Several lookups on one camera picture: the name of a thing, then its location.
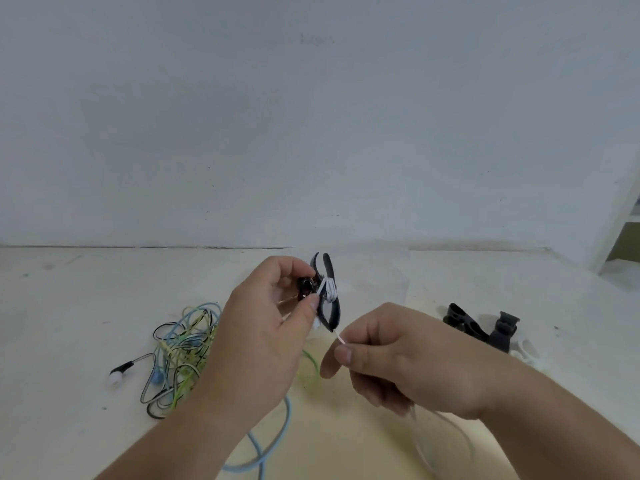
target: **fingernail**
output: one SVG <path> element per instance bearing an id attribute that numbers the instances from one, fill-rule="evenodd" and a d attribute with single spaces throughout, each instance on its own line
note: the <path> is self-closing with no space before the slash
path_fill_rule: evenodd
<path id="1" fill-rule="evenodd" d="M 320 304 L 320 297 L 316 293 L 310 294 L 308 303 L 311 309 L 313 311 L 316 311 L 318 309 L 318 305 Z"/>
<path id="2" fill-rule="evenodd" d="M 351 363 L 351 349 L 345 345 L 337 346 L 333 356 L 341 365 L 349 365 Z"/>

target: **white earbud tip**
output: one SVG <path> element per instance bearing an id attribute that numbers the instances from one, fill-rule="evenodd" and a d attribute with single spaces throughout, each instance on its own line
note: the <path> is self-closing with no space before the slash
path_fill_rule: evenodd
<path id="1" fill-rule="evenodd" d="M 109 374 L 109 385 L 117 387 L 122 383 L 122 372 L 114 371 Z"/>

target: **black claw clip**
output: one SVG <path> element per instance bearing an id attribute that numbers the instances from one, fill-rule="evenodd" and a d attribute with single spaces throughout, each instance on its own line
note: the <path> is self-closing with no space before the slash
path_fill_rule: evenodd
<path id="1" fill-rule="evenodd" d="M 314 255 L 310 263 L 311 267 L 315 270 L 316 275 L 313 276 L 312 278 L 298 278 L 298 300 L 301 300 L 302 298 L 309 296 L 310 294 L 317 293 L 318 288 L 320 288 L 320 284 L 322 284 L 322 280 L 324 279 L 324 276 L 318 273 L 318 268 L 316 265 L 316 259 L 318 257 L 318 254 L 319 253 L 316 253 Z M 326 269 L 326 277 L 335 280 L 335 275 L 333 273 L 333 265 L 331 263 L 331 258 L 329 257 L 329 254 L 324 253 L 322 256 L 322 260 L 324 262 L 324 268 Z M 331 316 L 327 321 L 326 317 L 324 316 L 324 311 L 322 306 L 326 298 L 326 286 L 322 288 L 319 295 L 320 295 L 320 305 L 318 306 L 318 311 L 317 311 L 318 318 L 320 319 L 320 323 L 322 323 L 322 325 L 324 325 L 324 327 L 328 331 L 332 332 L 336 328 L 338 328 L 338 325 L 340 325 L 340 300 L 336 298 L 332 302 Z"/>
<path id="2" fill-rule="evenodd" d="M 443 321 L 447 325 L 451 325 L 453 328 L 457 328 L 475 339 L 508 353 L 511 338 L 518 329 L 516 323 L 518 323 L 520 319 L 508 313 L 500 312 L 500 318 L 498 318 L 495 323 L 495 329 L 491 332 L 491 335 L 489 335 L 482 330 L 480 325 L 467 315 L 462 308 L 452 303 Z"/>

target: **white desk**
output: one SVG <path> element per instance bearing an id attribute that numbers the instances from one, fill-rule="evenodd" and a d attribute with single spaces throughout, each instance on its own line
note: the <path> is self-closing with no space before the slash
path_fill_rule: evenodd
<path id="1" fill-rule="evenodd" d="M 150 332 L 184 306 L 223 304 L 275 252 L 0 249 L 1 476 L 96 475 L 154 424 L 138 402 L 150 364 L 127 371 L 117 390 L 106 386 L 108 371 L 151 350 Z M 551 254 L 421 251 L 398 266 L 409 278 L 407 306 L 441 317 L 455 301 L 473 317 L 519 316 L 518 333 L 532 339 L 551 375 L 640 440 L 638 303 Z M 370 307 L 371 295 L 362 296 L 343 305 L 345 320 Z M 320 359 L 330 341 L 321 334 L 308 349 Z M 268 479 L 426 477 L 407 422 L 370 407 L 346 374 L 296 381 L 290 396 L 291 427 L 268 461 Z M 283 418 L 279 407 L 256 428 L 263 444 Z M 481 424 L 459 424 L 475 443 L 478 478 L 515 478 Z M 251 453 L 241 444 L 234 458 Z"/>

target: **blue cable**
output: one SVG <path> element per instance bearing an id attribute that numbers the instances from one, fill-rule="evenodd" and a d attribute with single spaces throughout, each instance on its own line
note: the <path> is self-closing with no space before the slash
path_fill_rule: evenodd
<path id="1" fill-rule="evenodd" d="M 211 309 L 209 309 L 209 312 L 212 314 L 212 316 L 215 316 L 216 318 L 216 322 L 212 323 L 211 326 L 209 327 L 209 331 L 211 331 L 213 327 L 215 327 L 215 325 L 217 325 L 220 320 L 220 314 L 222 314 L 222 308 L 220 308 L 220 305 L 217 303 L 207 302 L 207 303 L 203 303 L 202 305 L 196 306 L 189 313 L 183 315 L 182 318 L 178 320 L 178 322 L 176 322 L 173 325 L 172 329 L 164 336 L 164 339 L 169 341 L 171 340 L 171 338 L 169 337 L 172 337 L 173 340 L 177 340 L 178 334 L 176 334 L 175 331 L 181 325 L 181 323 L 184 322 L 185 320 L 187 320 L 187 323 L 188 323 L 191 318 L 191 315 L 196 313 L 196 311 L 206 309 L 205 307 L 208 305 L 214 305 L 219 310 L 219 313 L 215 313 Z M 289 396 L 284 396 L 284 404 L 287 407 L 287 417 L 284 419 L 284 424 L 282 425 L 280 432 L 276 435 L 275 439 L 271 442 L 271 444 L 267 446 L 267 449 L 264 450 L 263 452 L 260 446 L 260 443 L 258 442 L 258 439 L 255 437 L 255 435 L 251 431 L 249 431 L 249 434 L 247 436 L 249 437 L 249 440 L 251 441 L 251 443 L 253 444 L 253 447 L 255 448 L 256 457 L 253 460 L 247 463 L 244 463 L 242 465 L 223 465 L 222 469 L 224 471 L 230 472 L 230 473 L 245 473 L 258 467 L 258 480 L 264 480 L 264 464 L 280 444 L 282 437 L 284 436 L 284 434 L 287 432 L 287 429 L 289 428 L 289 422 L 291 421 L 291 401 L 289 400 Z"/>

